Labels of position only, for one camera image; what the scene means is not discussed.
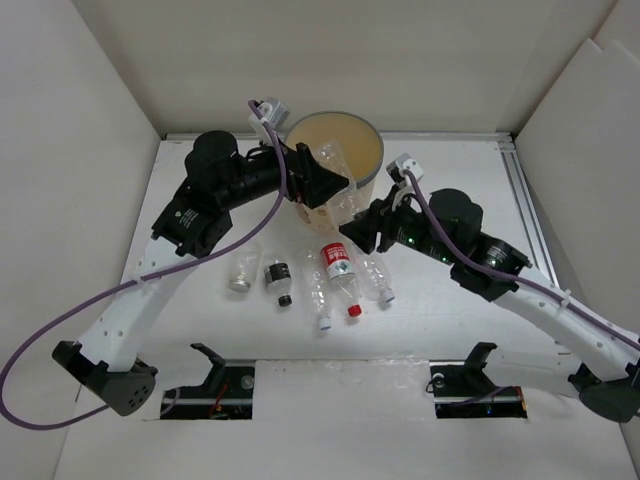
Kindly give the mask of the red label bottle red cap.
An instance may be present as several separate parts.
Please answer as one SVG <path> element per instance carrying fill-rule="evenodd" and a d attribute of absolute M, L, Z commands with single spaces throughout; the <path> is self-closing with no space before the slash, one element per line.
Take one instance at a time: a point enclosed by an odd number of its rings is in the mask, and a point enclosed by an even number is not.
<path fill-rule="evenodd" d="M 360 306 L 360 284 L 342 242 L 330 242 L 320 250 L 321 259 L 330 287 L 350 318 L 362 314 Z"/>

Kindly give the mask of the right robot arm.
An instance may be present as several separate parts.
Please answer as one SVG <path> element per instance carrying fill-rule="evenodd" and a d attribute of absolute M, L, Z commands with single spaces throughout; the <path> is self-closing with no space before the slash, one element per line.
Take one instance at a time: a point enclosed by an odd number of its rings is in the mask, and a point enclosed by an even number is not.
<path fill-rule="evenodd" d="M 478 343 L 462 381 L 473 393 L 502 386 L 579 400 L 602 418 L 627 423 L 639 413 L 639 338 L 614 326 L 550 282 L 528 257 L 482 232 L 482 208 L 463 192 L 442 189 L 429 199 L 392 189 L 339 231 L 366 253 L 394 244 L 450 266 L 462 289 L 510 311 L 556 341 L 551 354 Z"/>

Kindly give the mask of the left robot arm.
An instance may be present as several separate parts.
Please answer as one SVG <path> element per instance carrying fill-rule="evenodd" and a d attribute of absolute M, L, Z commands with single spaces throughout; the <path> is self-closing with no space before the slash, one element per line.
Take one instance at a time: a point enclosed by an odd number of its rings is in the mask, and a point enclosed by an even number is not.
<path fill-rule="evenodd" d="M 310 148 L 281 141 L 241 155 L 226 131 L 206 132 L 185 158 L 186 177 L 151 228 L 133 286 L 117 293 L 78 339 L 62 341 L 53 359 L 121 416 L 151 396 L 157 370 L 138 356 L 140 346 L 196 262 L 211 254 L 232 227 L 233 209 L 278 192 L 315 208 L 348 187 Z"/>

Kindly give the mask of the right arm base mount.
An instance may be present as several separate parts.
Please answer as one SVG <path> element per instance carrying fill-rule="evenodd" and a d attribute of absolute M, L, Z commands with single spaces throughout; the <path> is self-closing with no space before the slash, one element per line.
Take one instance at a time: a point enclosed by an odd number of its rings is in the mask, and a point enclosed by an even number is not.
<path fill-rule="evenodd" d="M 489 354 L 497 349 L 479 342 L 463 360 L 430 360 L 425 392 L 433 397 L 437 419 L 527 419 L 522 389 L 496 386 L 485 374 Z"/>

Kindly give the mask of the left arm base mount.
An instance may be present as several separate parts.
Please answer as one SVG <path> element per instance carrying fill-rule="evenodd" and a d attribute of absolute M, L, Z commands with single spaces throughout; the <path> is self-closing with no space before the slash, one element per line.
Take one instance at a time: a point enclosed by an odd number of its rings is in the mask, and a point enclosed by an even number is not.
<path fill-rule="evenodd" d="M 182 385 L 163 394 L 161 420 L 251 420 L 256 362 L 227 361 L 202 343 L 192 343 L 211 364 L 194 386 Z"/>

